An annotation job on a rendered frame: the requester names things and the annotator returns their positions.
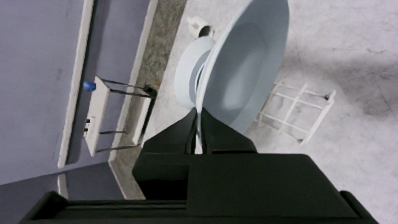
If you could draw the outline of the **white plate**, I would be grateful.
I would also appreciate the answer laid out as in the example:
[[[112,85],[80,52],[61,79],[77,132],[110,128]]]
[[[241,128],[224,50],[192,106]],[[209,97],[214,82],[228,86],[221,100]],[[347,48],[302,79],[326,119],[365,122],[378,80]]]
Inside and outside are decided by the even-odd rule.
[[[188,110],[196,107],[199,80],[205,62],[216,41],[211,37],[200,37],[184,51],[178,63],[174,89],[179,104]]]
[[[196,129],[201,111],[242,135],[251,126],[279,71],[289,32],[288,0],[247,0],[212,48],[197,89]]]

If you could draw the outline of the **white mug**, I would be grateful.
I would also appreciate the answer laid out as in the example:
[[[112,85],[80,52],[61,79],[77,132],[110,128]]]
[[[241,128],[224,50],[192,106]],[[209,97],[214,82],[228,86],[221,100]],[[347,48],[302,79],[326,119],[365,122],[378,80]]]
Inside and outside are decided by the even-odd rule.
[[[206,22],[204,19],[202,19],[199,16],[196,16],[193,19],[191,19],[189,17],[187,19],[187,21],[189,22],[189,27],[188,27],[189,32],[195,39],[198,39],[200,37],[211,37],[212,38],[213,27],[208,22]],[[206,25],[209,25],[209,26],[206,26]]]

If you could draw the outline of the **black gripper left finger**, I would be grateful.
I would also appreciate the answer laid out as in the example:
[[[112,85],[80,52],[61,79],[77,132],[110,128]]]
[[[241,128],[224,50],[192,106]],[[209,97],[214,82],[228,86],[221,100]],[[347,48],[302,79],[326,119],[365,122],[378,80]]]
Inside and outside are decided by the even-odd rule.
[[[182,119],[146,140],[139,153],[145,152],[185,152],[195,154],[197,107]]]

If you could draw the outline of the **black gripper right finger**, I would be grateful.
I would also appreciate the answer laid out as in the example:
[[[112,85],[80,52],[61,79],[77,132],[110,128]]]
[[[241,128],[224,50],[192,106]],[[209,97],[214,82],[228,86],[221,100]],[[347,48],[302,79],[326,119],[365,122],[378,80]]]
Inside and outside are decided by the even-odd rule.
[[[202,154],[259,154],[251,139],[213,117],[204,107],[201,144]]]

